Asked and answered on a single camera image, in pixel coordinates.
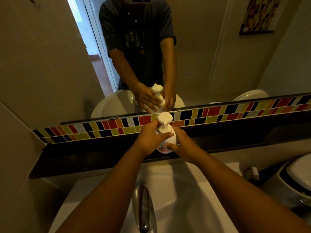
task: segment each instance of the bottle cap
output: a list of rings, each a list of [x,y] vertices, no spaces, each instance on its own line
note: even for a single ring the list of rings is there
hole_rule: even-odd
[[[158,116],[158,121],[162,124],[158,131],[160,133],[172,132],[172,126],[170,123],[173,121],[173,116],[170,113],[160,113]]]
[[[155,83],[152,87],[152,90],[154,91],[154,93],[161,93],[163,91],[163,86]]]

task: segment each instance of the person's right hand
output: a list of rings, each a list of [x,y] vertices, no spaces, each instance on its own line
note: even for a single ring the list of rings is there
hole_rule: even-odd
[[[164,148],[167,148],[176,154],[178,154],[184,161],[195,164],[199,156],[204,151],[190,138],[187,133],[179,127],[173,127],[179,141],[179,146],[168,143],[164,144]]]
[[[138,104],[148,113],[151,113],[148,107],[154,111],[157,111],[158,108],[161,108],[161,100],[156,97],[155,93],[149,87],[145,86],[141,82],[137,83],[132,92]]]

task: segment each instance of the forearm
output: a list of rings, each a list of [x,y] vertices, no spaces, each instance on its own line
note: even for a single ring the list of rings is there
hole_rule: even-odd
[[[144,157],[134,144],[57,233],[120,232]]]
[[[133,91],[137,83],[139,83],[139,80],[133,72],[129,62],[125,58],[124,53],[119,50],[111,50],[109,53],[112,59],[112,63],[120,78],[122,78],[130,90]]]
[[[290,210],[203,150],[196,165],[239,232],[311,232]]]
[[[170,85],[175,88],[177,60],[174,40],[172,38],[164,39],[160,42],[160,47],[163,59],[165,85]]]

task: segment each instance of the dark gray shirt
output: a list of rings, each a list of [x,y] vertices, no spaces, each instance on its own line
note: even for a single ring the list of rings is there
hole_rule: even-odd
[[[155,0],[146,6],[146,16],[135,22],[118,0],[106,0],[100,7],[99,20],[108,56],[113,49],[124,52],[136,77],[147,87],[163,84],[160,41],[176,37],[173,32],[171,9],[166,0]],[[128,89],[120,78],[119,90]]]

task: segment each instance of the white sink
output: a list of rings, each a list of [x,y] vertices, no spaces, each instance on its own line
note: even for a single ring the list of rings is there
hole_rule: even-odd
[[[49,233],[54,233],[74,208],[105,176],[77,181],[61,206]],[[141,169],[138,181],[146,182],[159,233],[238,233],[200,170],[188,163]],[[138,233],[130,203],[122,233]]]
[[[101,102],[93,110],[91,118],[109,117],[114,115],[124,115],[135,113],[133,104],[133,93],[130,90],[116,91]],[[182,99],[176,95],[174,108],[183,108],[185,104]]]

